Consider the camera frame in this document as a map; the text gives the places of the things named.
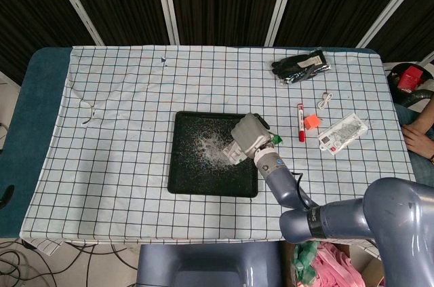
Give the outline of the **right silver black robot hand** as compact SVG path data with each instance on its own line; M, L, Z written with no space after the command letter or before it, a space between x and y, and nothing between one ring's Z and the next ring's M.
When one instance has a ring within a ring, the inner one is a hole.
M276 153L271 143L272 134L252 113L246 114L231 130L233 140L250 159Z

